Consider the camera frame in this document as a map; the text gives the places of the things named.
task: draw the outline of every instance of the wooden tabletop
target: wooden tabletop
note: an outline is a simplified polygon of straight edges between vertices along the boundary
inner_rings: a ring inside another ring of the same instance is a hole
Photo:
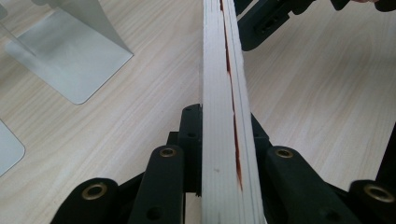
[[[0,119],[26,147],[0,177],[0,223],[49,223],[85,180],[140,174],[182,108],[201,102],[202,1],[100,2],[134,57],[83,105],[5,54],[0,36]],[[272,143],[342,189],[375,178],[396,121],[395,21],[371,4],[335,12],[321,0],[244,55],[252,112]],[[187,212],[200,223],[193,195]]]

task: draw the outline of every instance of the hole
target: hole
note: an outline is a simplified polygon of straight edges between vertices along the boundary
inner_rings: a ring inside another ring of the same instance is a hole
[[[341,216],[331,208],[320,209],[320,214],[331,222],[341,221]]]
[[[164,148],[163,150],[160,151],[160,155],[162,157],[173,157],[176,155],[176,151],[172,148]]]
[[[291,158],[291,157],[293,157],[293,153],[290,150],[284,149],[284,148],[277,149],[275,151],[275,154],[278,157],[281,157],[281,158]]]
[[[273,17],[271,20],[265,23],[264,27],[262,27],[262,34],[264,34],[267,30],[269,30],[277,22],[277,20],[278,20],[277,17]]]
[[[370,197],[383,203],[393,203],[395,201],[394,196],[390,192],[373,184],[364,186],[364,192],[366,192]]]
[[[161,207],[152,207],[147,212],[147,218],[150,220],[158,220],[163,216]]]
[[[88,194],[89,195],[97,195],[97,194],[100,194],[100,192],[102,192],[102,188],[101,187],[99,187],[99,186],[95,186],[95,187],[93,187],[93,188],[91,188],[91,189],[89,189],[88,190]]]
[[[87,188],[85,188],[82,191],[81,196],[85,200],[95,200],[105,195],[106,192],[107,186],[104,183],[97,183],[89,185]]]

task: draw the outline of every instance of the metal bookend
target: metal bookend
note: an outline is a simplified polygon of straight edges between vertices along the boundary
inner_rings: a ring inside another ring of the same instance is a hole
[[[132,58],[97,0],[33,2],[54,12],[11,38],[6,52],[73,104],[85,103]]]
[[[25,148],[17,137],[0,120],[0,176],[20,161]]]

